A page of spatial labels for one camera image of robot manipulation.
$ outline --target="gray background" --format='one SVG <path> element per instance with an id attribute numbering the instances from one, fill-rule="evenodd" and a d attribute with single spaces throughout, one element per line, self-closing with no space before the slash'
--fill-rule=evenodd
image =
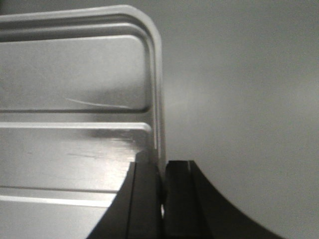
<path id="1" fill-rule="evenodd" d="M 319 238 L 319 2 L 3 0 L 1 14 L 130 4 L 162 36 L 168 160 L 234 205 Z"/>

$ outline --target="metal tray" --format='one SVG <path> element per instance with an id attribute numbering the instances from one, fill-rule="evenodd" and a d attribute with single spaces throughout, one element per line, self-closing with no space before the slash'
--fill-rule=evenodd
<path id="1" fill-rule="evenodd" d="M 161 44 L 130 6 L 0 16 L 0 238 L 85 238 L 146 151 Z"/>

